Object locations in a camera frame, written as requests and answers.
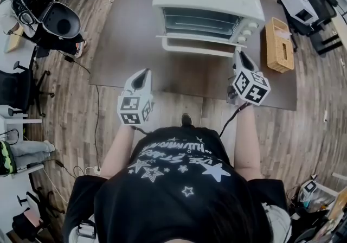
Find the shoe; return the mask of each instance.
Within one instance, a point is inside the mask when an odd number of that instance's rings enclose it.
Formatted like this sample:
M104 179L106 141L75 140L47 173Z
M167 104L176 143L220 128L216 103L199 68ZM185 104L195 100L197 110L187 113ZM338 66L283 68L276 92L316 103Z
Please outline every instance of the shoe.
M193 125L193 121L192 121L191 117L187 113L182 114L181 126L189 127L189 126L192 126L192 125Z
M88 45L87 41L82 41L82 42L76 43L77 52L75 54L75 58L81 58L82 57L82 53L84 50L86 50L87 45Z
M55 151L55 146L54 146L54 144L51 144L51 143L50 143L49 141L47 141L47 140L44 140L43 142L46 143L46 144L48 145L48 147L49 147L49 152Z

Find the kitchen appliance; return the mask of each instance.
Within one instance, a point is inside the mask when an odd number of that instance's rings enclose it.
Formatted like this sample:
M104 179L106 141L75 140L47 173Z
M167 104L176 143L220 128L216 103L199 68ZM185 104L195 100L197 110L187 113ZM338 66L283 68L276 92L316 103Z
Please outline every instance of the kitchen appliance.
M169 51L233 56L215 50L218 46L211 43L241 49L265 22L260 0L153 0L152 5L160 26L158 37ZM208 42L207 48L197 47L196 41Z

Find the electrical cord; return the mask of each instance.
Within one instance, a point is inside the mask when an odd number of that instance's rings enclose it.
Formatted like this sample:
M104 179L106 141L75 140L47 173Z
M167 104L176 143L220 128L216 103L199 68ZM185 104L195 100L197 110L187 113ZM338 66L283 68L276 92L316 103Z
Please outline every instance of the electrical cord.
M46 176L48 177L49 181L51 182L51 184L53 185L54 189L56 190L56 192L58 193L58 195L60 196L60 198L65 201L65 203L69 204L64 198L63 196L59 193L57 187L54 185L53 181L50 179L49 175L47 174L46 170L43 168L44 173L46 174Z
M9 145L14 145L14 144L16 144L16 143L18 142L18 140L19 140L19 138L20 138L20 133L19 133L19 131L18 131L16 128L13 128L13 129L11 129L11 130L9 130L9 131L6 131L6 132L4 132L4 133L1 133L0 136L1 136L1 135L4 135L4 134L7 134L7 133L9 133L9 132L11 132L11 131L17 131L17 141L16 141L15 143L13 143L13 144L9 144Z
M242 104L235 112L234 114L231 116L230 119L228 119L228 121L226 122L226 124L224 124L224 127L222 129L222 132L219 134L219 137L222 137L224 130L226 129L226 127L228 126L228 124L236 117L236 115L241 112L243 109L245 109L247 106L252 105L252 103L246 102L244 104Z
M152 131L146 132L143 129L141 129L141 128L137 127L137 126L133 126L133 125L131 126L131 128L134 129L134 130L140 131L144 135L148 135L148 134L152 133Z
M57 160L57 159L49 159L49 160L43 161L43 163L44 163L44 162L48 162L48 161L55 161L55 164L57 164L60 168L65 169L65 171L66 171L71 177L73 177L74 179L76 179L76 176L73 176L61 161L59 161L59 160Z
M80 166L77 166L77 165L76 165L76 166L74 167L74 170L73 170L75 177L77 177L77 174L75 173L75 169L76 169L76 168L79 168L79 169L82 171L83 175L85 175L85 173L83 172L83 169L82 169Z
M72 57L66 56L64 58L66 61L70 62L70 63L76 63L77 65L79 65L80 67L82 67L83 69L85 69L89 74L91 73L90 70L88 68L86 68L85 66L81 65L80 63L76 62ZM97 85L95 85L97 88L97 93L98 93L98 117L97 117L97 124L95 125L95 131L94 131L94 142L95 142L95 150L97 152L97 166L98 166L98 171L100 171L100 163L99 163L99 151L98 151L98 146L97 146L97 130L98 130L98 124L99 124L99 114L100 114L100 93L99 93L99 88Z

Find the floor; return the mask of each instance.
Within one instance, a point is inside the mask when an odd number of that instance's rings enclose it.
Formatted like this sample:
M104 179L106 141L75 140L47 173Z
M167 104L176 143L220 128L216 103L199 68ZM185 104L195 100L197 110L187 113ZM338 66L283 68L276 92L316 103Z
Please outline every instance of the floor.
M90 68L98 45L99 34L113 0L69 0L69 6L81 17L84 36L89 49L79 62ZM328 37L331 28L323 34ZM347 53L343 48L329 52L320 58L306 37L298 38L298 52L295 54L297 71L297 111L274 108L257 108L256 125L261 145L262 173L266 178L282 179L287 190L318 174L320 183L341 190L345 182L331 176L332 172L347 175L347 79L345 63ZM46 117L42 125L28 127L29 139L47 139L54 143L53 156L62 161L70 173L75 165L94 167L97 152L94 144L94 130L97 122L97 90L88 84L89 74L76 64L64 61L62 55L52 51L50 57L38 60L39 76L45 69L51 76L44 83L44 89L55 92L54 99L43 102ZM100 87L99 122L97 147L100 160L105 156L119 126L116 112L118 88ZM162 126L179 125L183 112L191 114L196 126L221 130L235 106L222 100L203 99L169 93L155 93L154 112L144 129L149 131ZM327 122L324 113L327 110ZM30 118L38 117L33 108ZM235 123L228 127L222 140L232 156L235 143ZM136 133L134 144L142 138ZM45 167L61 195L68 200L74 178L53 161ZM36 186L54 190L41 170L33 174ZM54 194L52 200L60 208L66 203ZM63 222L59 217L56 228Z

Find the black chair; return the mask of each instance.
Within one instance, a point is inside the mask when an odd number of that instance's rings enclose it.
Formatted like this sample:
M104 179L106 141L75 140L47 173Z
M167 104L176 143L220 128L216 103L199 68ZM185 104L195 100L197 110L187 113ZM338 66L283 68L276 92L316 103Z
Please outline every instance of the black chair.
M22 69L20 73L6 73L0 71L0 105L9 105L12 108L20 110L12 110L9 108L9 115L25 113L31 104L36 102L36 107L40 116L46 115L41 112L39 96L41 94L54 97L54 93L41 92L40 87L46 75L50 75L50 71L44 71L37 85L35 84L32 69L22 67L17 61L13 69Z
M39 239L38 233L46 228L52 240L55 243L60 243L61 240L59 239L59 236L52 229L52 222L50 220L48 212L50 212L52 217L58 218L58 216L53 211L61 214L64 214L65 211L60 210L49 203L49 197L53 195L52 191L47 194L47 198L44 198L44 196L40 192L41 190L41 187L39 187L37 190L34 190L39 199L37 199L30 192L27 192L26 199L23 200L21 200L19 196L17 196L18 202L21 206L23 202L28 203L29 208L27 208L25 211L31 210L40 224L38 226L33 225L33 223L26 217L24 212L13 217L12 228L14 232L20 237L20 239L28 239L31 242L34 242L35 239Z
M308 0L309 3L314 8L318 16L318 20L311 25L305 25L295 18L291 17L286 8L283 5L286 18L288 21L289 28L294 33L299 33L302 36L312 36L313 34L324 30L324 25L330 23L331 19L336 16L336 11L334 7L337 7L338 2L336 0ZM292 36L292 41L294 44L294 52L297 51L298 45L295 38Z

